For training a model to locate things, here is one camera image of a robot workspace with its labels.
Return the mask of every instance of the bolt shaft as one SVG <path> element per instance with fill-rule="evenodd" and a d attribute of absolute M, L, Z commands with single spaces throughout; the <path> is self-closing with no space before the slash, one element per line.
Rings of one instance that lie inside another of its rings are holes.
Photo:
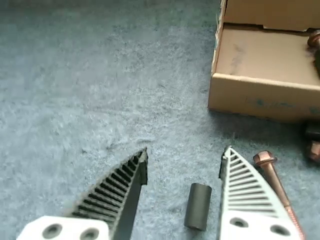
<path fill-rule="evenodd" d="M 274 190 L 280 201 L 282 202 L 285 210 L 287 211 L 289 217 L 291 218 L 293 224 L 295 225 L 296 229 L 299 232 L 300 238 L 302 240 L 305 239 L 305 234 L 298 222 L 297 216 L 293 211 L 288 196 L 280 182 L 280 179 L 277 175 L 274 165 L 271 162 L 261 164 L 260 167 L 263 169 L 265 180 Z"/>
<path fill-rule="evenodd" d="M 261 168 L 263 169 L 266 181 L 271 186 L 273 191 L 276 193 L 283 206 L 290 206 L 289 198 L 284 190 L 284 187 L 280 182 L 274 165 L 272 163 L 266 163 L 262 164 Z"/>

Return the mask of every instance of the hole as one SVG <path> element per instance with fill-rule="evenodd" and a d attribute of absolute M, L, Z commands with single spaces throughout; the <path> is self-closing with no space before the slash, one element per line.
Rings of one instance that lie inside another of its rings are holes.
<path fill-rule="evenodd" d="M 134 173 L 126 165 L 122 165 L 122 170 L 125 171 L 130 177 L 134 175 Z"/>
<path fill-rule="evenodd" d="M 249 227 L 249 224 L 245 220 L 243 220 L 241 218 L 238 218 L 238 217 L 232 218 L 230 220 L 230 223 L 232 225 L 235 225 L 235 226 L 239 227 L 239 228 L 247 228 L 247 227 Z"/>
<path fill-rule="evenodd" d="M 90 193 L 89 197 L 94 199 L 94 200 L 101 201 L 101 202 L 103 202 L 105 204 L 109 204 L 111 206 L 114 206 L 116 208 L 120 208 L 120 206 L 118 204 L 112 202 L 112 200 L 114 200 L 114 199 L 112 199 L 112 198 L 107 199 L 106 196 L 104 196 L 102 194 L 99 194 L 97 192 L 96 193 Z"/>
<path fill-rule="evenodd" d="M 95 240 L 99 236 L 99 230 L 96 228 L 89 228 L 85 230 L 81 236 L 80 240 Z"/>
<path fill-rule="evenodd" d="M 137 165 L 139 162 L 139 158 L 137 156 L 133 157 L 133 163 Z"/>
<path fill-rule="evenodd" d="M 238 156 L 234 154 L 231 156 L 230 161 L 232 162 L 233 160 L 236 160 L 236 159 L 238 159 Z"/>
<path fill-rule="evenodd" d="M 95 207 L 98 207 L 98 208 L 102 208 L 102 209 L 105 209 L 105 210 L 109 210 L 109 211 L 112 211 L 114 213 L 118 213 L 118 211 L 115 209 L 115 208 L 112 208 L 111 206 L 108 206 L 109 204 L 100 204 L 98 201 L 92 201 L 90 199 L 85 199 L 84 202 L 86 204 L 89 204 L 89 205 L 92 205 L 92 206 L 95 206 Z"/>
<path fill-rule="evenodd" d="M 129 166 L 129 168 L 131 168 L 133 171 L 136 170 L 136 166 L 135 166 L 131 161 L 128 161 L 128 166 Z"/>
<path fill-rule="evenodd" d="M 258 181 L 256 179 L 254 180 L 247 180 L 241 183 L 236 183 L 236 184 L 231 184 L 229 186 L 229 188 L 233 188 L 233 187 L 237 187 L 237 186 L 241 186 L 241 185 L 246 185 L 246 184 L 253 184 L 253 183 L 257 183 Z"/>
<path fill-rule="evenodd" d="M 261 196 L 261 197 L 255 197 L 255 196 L 252 196 L 252 197 L 243 197 L 243 198 L 238 198 L 238 199 L 229 199 L 229 202 L 238 202 L 238 201 L 250 201 L 250 200 L 257 200 L 257 201 L 259 201 L 259 200 L 268 200 L 268 198 L 267 197 L 263 197 L 263 196 Z"/>
<path fill-rule="evenodd" d="M 105 181 L 106 181 L 108 184 L 112 185 L 113 187 L 121 190 L 122 192 L 124 192 L 124 193 L 126 192 L 126 190 L 125 190 L 122 186 L 120 186 L 117 182 L 114 182 L 114 180 L 112 181 L 109 177 L 107 177 L 107 178 L 105 179 Z"/>
<path fill-rule="evenodd" d="M 111 218 L 111 219 L 116 218 L 114 215 L 112 215 L 110 213 L 108 214 L 106 212 L 102 212 L 102 211 L 100 211 L 98 209 L 93 209 L 93 208 L 90 208 L 90 207 L 87 207 L 87 206 L 84 206 L 84 205 L 78 206 L 78 209 L 84 210 L 84 211 L 86 211 L 88 213 L 95 213 L 95 214 L 99 214 L 99 215 L 104 215 L 104 216 L 107 216 L 108 218 Z"/>
<path fill-rule="evenodd" d="M 94 189 L 94 191 L 97 192 L 98 194 L 101 194 L 101 195 L 103 195 L 103 196 L 106 196 L 107 198 L 110 198 L 110 199 L 115 200 L 115 201 L 117 201 L 117 202 L 119 202 L 119 203 L 122 203 L 122 201 L 121 201 L 120 199 L 118 199 L 118 198 L 115 197 L 115 196 L 112 196 L 111 194 L 108 194 L 107 192 L 103 191 L 102 189 L 99 189 L 99 188 L 96 187 L 96 188 Z"/>
<path fill-rule="evenodd" d="M 127 174 L 125 174 L 123 171 L 121 171 L 120 169 L 117 169 L 115 171 L 121 178 L 123 178 L 125 181 L 127 181 L 128 183 L 130 183 L 130 177 L 127 176 Z"/>
<path fill-rule="evenodd" d="M 241 165 L 235 168 L 230 169 L 230 173 L 246 168 L 246 165 Z"/>
<path fill-rule="evenodd" d="M 233 206 L 228 208 L 229 211 L 242 211 L 242 212 L 255 212 L 255 213 L 274 213 L 275 211 L 272 209 L 241 209 L 241 206 L 238 206 L 238 208 L 235 208 Z"/>
<path fill-rule="evenodd" d="M 282 236 L 290 236 L 290 232 L 284 228 L 283 226 L 280 225 L 272 225 L 270 227 L 271 232 L 275 233 L 275 234 L 279 234 Z"/>
<path fill-rule="evenodd" d="M 238 197 L 238 196 L 247 196 L 247 195 L 255 195 L 255 194 L 265 194 L 264 191 L 251 191 L 251 192 L 245 192 L 245 193 L 236 193 L 236 194 L 230 194 L 229 197 Z"/>
<path fill-rule="evenodd" d="M 60 224 L 52 224 L 42 232 L 42 236 L 45 239 L 53 239 L 61 233 L 61 230 L 62 226 Z"/>
<path fill-rule="evenodd" d="M 271 203 L 231 203 L 230 207 L 242 207 L 242 206 L 272 206 Z"/>
<path fill-rule="evenodd" d="M 248 174 L 248 175 L 245 175 L 245 176 L 242 176 L 242 177 L 238 177 L 236 179 L 230 179 L 230 183 L 234 182 L 234 181 L 238 181 L 238 180 L 242 180 L 242 179 L 248 179 L 248 178 L 252 178 L 253 175 L 252 174 Z"/>
<path fill-rule="evenodd" d="M 254 185 L 254 186 L 248 186 L 248 187 L 244 187 L 244 188 L 240 188 L 240 189 L 231 189 L 229 190 L 230 193 L 233 192 L 239 192 L 239 191 L 243 191 L 243 190 L 249 190 L 249 189 L 260 189 L 261 186 L 260 185 Z"/>
<path fill-rule="evenodd" d="M 114 187 L 108 186 L 108 185 L 107 185 L 107 184 L 105 184 L 104 182 L 100 183 L 100 187 L 102 187 L 102 188 L 104 188 L 104 189 L 106 189 L 106 190 L 110 191 L 110 192 L 111 192 L 111 193 L 113 193 L 113 194 L 118 195 L 119 197 L 122 197 L 122 198 L 124 198 L 124 197 L 125 197 L 125 195 L 124 195 L 124 194 L 122 194 L 122 193 L 118 192 L 118 191 L 117 191 L 117 189 L 115 189 Z"/>
<path fill-rule="evenodd" d="M 123 184 L 124 186 L 126 186 L 127 188 L 129 187 L 128 183 L 126 183 L 125 181 L 123 181 L 120 177 L 118 177 L 117 175 L 115 175 L 114 173 L 111 174 L 111 177 L 114 178 L 115 180 L 117 180 L 119 183 Z"/>
<path fill-rule="evenodd" d="M 234 167 L 235 165 L 238 165 L 238 164 L 240 164 L 240 163 L 242 163 L 241 160 L 237 160 L 237 161 L 235 161 L 235 162 L 232 162 L 232 163 L 230 164 L 230 168 L 232 168 L 232 167 Z"/>
<path fill-rule="evenodd" d="M 239 175 L 242 175 L 242 174 L 246 174 L 246 173 L 249 173 L 250 171 L 248 169 L 246 170 L 243 170 L 243 171 L 240 171 L 240 172 L 237 172 L 237 173 L 234 173 L 234 174 L 231 174 L 230 175 L 230 178 L 234 178 L 236 176 L 239 176 Z"/>

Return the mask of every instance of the bolt thread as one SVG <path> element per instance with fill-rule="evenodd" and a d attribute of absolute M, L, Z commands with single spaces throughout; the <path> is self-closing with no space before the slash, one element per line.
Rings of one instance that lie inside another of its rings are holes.
<path fill-rule="evenodd" d="M 287 211 L 287 213 L 288 213 L 289 217 L 291 218 L 293 224 L 295 225 L 296 229 L 298 230 L 299 235 L 300 235 L 300 239 L 305 240 L 306 239 L 305 234 L 302 230 L 302 227 L 300 226 L 300 224 L 298 222 L 298 218 L 297 218 L 294 210 L 292 209 L 291 206 L 285 206 L 284 208 Z"/>

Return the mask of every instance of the hex bolt head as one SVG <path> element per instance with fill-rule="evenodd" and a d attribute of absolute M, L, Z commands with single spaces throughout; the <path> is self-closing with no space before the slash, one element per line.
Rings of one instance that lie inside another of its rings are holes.
<path fill-rule="evenodd" d="M 311 48 L 320 49 L 320 30 L 311 33 L 307 43 Z"/>
<path fill-rule="evenodd" d="M 277 158 L 269 151 L 261 151 L 253 157 L 254 163 L 257 166 L 264 164 L 272 164 L 277 161 Z"/>
<path fill-rule="evenodd" d="M 308 157 L 316 162 L 320 163 L 320 142 L 312 141 L 308 147 Z"/>

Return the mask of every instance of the box flap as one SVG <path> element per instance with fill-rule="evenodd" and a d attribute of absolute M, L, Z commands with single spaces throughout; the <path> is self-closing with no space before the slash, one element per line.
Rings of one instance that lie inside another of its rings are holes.
<path fill-rule="evenodd" d="M 224 22 L 300 32 L 320 29 L 320 0 L 228 0 Z"/>

